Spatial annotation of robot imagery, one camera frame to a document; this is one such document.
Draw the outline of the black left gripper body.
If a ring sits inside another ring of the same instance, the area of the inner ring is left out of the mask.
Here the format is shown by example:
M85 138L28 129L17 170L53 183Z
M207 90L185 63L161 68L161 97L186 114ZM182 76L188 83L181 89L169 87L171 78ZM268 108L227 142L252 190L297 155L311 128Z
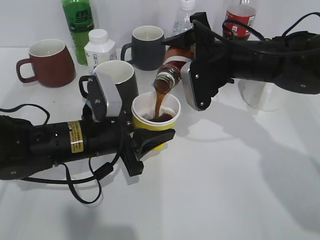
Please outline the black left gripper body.
M130 176L142 174L144 164L135 154L123 113L118 117L106 118L102 122L94 122L92 110L85 105L82 109L82 120L84 148L89 157L116 153L114 159L95 170L94 175L107 176L110 174L119 158L122 159Z

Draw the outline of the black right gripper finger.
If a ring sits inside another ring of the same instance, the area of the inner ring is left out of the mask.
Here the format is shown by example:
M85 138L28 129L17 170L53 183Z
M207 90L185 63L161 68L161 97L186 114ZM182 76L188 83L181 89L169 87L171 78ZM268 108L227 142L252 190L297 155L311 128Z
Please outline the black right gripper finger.
M181 49L196 49L196 37L194 29L189 29L178 35L167 37L161 41L161 44L169 47Z
M223 69L200 61L186 63L180 73L186 101L195 111L206 110L219 88L234 83Z

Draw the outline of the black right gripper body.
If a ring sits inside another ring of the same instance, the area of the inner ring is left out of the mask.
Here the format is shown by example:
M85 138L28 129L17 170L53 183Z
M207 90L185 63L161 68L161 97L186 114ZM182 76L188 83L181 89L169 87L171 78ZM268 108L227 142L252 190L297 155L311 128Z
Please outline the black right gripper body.
M213 31L208 22L207 13L196 12L191 15L192 43L195 48L195 60L203 67L210 70L210 76L217 83L233 83L232 77L228 76L227 57L230 44L227 39Z

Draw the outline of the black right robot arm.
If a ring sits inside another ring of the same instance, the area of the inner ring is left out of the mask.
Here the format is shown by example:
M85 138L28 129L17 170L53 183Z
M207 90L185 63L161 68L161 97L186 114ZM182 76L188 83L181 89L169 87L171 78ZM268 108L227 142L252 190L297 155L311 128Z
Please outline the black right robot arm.
M273 83L283 90L306 95L320 92L320 36L287 29L265 38L249 28L255 40L225 38L211 30L205 12L190 17L192 29L165 38L162 44L195 47L195 58L183 70L187 103L206 110L219 89L235 79Z

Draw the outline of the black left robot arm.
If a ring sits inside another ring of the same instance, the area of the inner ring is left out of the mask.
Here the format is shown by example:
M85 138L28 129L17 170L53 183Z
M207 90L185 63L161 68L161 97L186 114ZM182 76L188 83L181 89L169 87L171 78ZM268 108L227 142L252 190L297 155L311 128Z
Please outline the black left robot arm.
M106 73L84 75L79 90L85 99L80 120L33 125L12 118L17 108L1 109L0 178L32 181L33 174L53 166L114 154L130 176L140 175L141 158L172 140L174 129L132 129L113 78Z

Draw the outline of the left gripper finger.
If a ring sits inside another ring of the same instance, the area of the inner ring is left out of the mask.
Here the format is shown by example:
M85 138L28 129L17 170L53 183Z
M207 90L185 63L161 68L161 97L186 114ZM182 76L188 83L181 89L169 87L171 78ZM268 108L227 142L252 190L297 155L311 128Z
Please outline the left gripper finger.
M172 128L161 131L137 128L133 132L133 136L131 138L137 158L141 159L153 149L171 141L174 138L175 133L176 131Z
M94 122L120 115L122 99L112 77L106 73L95 72L88 77L86 104L92 111Z

